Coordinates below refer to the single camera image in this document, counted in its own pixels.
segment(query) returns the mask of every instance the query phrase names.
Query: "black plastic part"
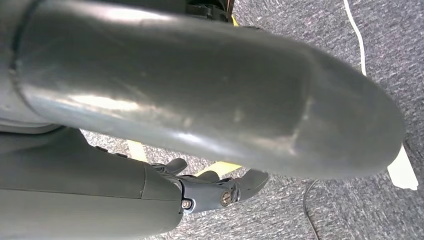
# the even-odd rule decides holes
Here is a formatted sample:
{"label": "black plastic part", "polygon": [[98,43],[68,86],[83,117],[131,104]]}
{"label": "black plastic part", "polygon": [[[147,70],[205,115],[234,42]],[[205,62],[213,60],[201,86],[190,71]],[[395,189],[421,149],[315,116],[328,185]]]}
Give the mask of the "black plastic part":
{"label": "black plastic part", "polygon": [[0,134],[0,156],[0,189],[120,198],[140,198],[149,166],[98,150],[72,128]]}
{"label": "black plastic part", "polygon": [[16,40],[34,0],[0,1],[0,132],[42,133],[50,122],[25,103],[11,77]]}
{"label": "black plastic part", "polygon": [[1,240],[135,240],[168,232],[181,201],[0,189]]}
{"label": "black plastic part", "polygon": [[404,135],[399,109],[360,72],[261,31],[45,0],[19,46],[19,90],[47,121],[210,160],[363,176]]}
{"label": "black plastic part", "polygon": [[0,133],[0,239],[125,239],[182,218],[180,189],[149,164],[88,145],[78,129]]}

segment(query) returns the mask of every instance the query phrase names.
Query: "gray carpet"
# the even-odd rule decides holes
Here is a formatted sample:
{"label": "gray carpet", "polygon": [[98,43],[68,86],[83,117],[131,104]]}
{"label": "gray carpet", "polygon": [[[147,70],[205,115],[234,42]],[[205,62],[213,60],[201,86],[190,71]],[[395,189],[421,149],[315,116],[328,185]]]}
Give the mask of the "gray carpet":
{"label": "gray carpet", "polygon": [[[308,209],[322,240],[423,240],[424,3],[350,0],[350,8],[364,40],[368,76],[405,115],[405,148],[420,186],[418,191],[396,188],[386,172],[321,181],[308,196]],[[359,69],[358,40],[343,0],[238,0],[234,12],[241,25],[315,45]],[[110,149],[122,144],[118,149],[128,150],[123,142],[108,139],[89,138],[95,145]],[[154,147],[145,150],[151,163],[187,158],[187,173],[210,164]],[[302,194],[310,183],[273,175],[257,197],[224,210],[185,216],[175,230],[146,239],[313,240],[302,209]]]}

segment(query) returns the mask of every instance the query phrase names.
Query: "robotic leg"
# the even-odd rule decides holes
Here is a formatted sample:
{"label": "robotic leg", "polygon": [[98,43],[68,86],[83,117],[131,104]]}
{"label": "robotic leg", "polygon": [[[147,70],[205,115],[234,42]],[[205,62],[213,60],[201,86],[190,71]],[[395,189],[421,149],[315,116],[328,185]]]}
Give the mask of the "robotic leg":
{"label": "robotic leg", "polygon": [[186,162],[149,165],[88,145],[78,129],[0,134],[0,239],[136,239],[175,228],[183,213],[255,195],[268,174],[177,176]]}

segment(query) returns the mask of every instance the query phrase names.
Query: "yellow tape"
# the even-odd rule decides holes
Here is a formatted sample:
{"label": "yellow tape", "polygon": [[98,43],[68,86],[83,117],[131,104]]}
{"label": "yellow tape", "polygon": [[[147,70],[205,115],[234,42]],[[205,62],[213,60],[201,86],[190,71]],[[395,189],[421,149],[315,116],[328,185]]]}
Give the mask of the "yellow tape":
{"label": "yellow tape", "polygon": [[128,144],[129,154],[132,159],[146,163],[148,162],[145,149],[141,143],[131,140],[127,140],[126,143]]}
{"label": "yellow tape", "polygon": [[238,27],[239,24],[236,22],[236,18],[234,16],[231,16],[231,17],[232,17],[232,24],[234,24],[234,27]]}

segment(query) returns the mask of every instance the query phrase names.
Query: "screw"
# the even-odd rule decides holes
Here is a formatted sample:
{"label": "screw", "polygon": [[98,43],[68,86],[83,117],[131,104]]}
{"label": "screw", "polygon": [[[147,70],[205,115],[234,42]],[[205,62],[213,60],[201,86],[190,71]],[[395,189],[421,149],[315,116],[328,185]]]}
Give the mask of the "screw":
{"label": "screw", "polygon": [[221,196],[221,205],[226,207],[231,203],[231,192],[224,191]]}
{"label": "screw", "polygon": [[190,209],[192,207],[192,201],[187,199],[182,200],[181,207],[183,209]]}

